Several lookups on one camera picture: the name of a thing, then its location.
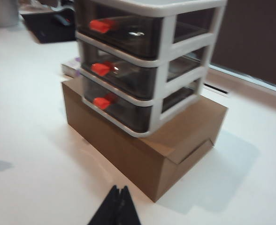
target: white table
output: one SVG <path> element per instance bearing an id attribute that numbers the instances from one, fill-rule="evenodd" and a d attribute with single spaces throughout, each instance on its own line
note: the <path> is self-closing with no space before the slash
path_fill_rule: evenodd
<path id="1" fill-rule="evenodd" d="M 143 225 L 276 224 L 276 95 L 234 82 L 217 145 L 157 203 L 66 121 L 60 63 L 75 42 L 38 44 L 0 29 L 0 225 L 85 225 L 113 184 Z"/>

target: cardboard box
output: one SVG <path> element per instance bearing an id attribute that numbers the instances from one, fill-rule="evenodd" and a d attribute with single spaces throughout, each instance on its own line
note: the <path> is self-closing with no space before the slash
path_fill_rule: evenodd
<path id="1" fill-rule="evenodd" d="M 154 202 L 214 145 L 227 108 L 205 97 L 146 138 L 82 103 L 81 79 L 62 83 L 68 123 Z"/>

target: dark wall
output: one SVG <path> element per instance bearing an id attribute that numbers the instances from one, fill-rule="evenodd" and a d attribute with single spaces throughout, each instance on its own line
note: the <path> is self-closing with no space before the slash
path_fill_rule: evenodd
<path id="1" fill-rule="evenodd" d="M 212 63 L 276 84 L 276 0 L 228 0 Z"/>

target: transparent drawer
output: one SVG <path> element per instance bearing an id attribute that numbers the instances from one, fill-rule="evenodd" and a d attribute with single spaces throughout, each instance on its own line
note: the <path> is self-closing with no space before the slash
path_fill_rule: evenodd
<path id="1" fill-rule="evenodd" d="M 76 1 L 77 30 L 143 59 L 158 55 L 162 18 L 134 15 L 90 0 Z"/>
<path id="2" fill-rule="evenodd" d="M 153 98 L 157 68 L 135 66 L 78 40 L 82 68 L 139 100 Z M 169 63 L 168 81 L 200 66 L 203 49 Z"/>
<path id="3" fill-rule="evenodd" d="M 158 58 L 163 18 L 135 15 L 116 8 L 77 0 L 77 30 L 130 55 Z M 174 42 L 208 32 L 213 9 L 177 15 Z"/>
<path id="4" fill-rule="evenodd" d="M 96 82 L 84 77 L 84 98 L 107 114 L 120 121 L 131 130 L 139 133 L 148 131 L 151 106 L 133 105 L 116 94 L 108 91 Z M 162 112 L 194 93 L 194 85 L 181 88 L 163 100 Z"/>

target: plastic drawer organizer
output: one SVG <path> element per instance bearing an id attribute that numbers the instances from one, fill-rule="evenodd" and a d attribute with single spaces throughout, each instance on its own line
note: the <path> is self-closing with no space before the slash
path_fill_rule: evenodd
<path id="1" fill-rule="evenodd" d="M 77 0 L 83 102 L 144 137 L 198 100 L 226 0 Z"/>

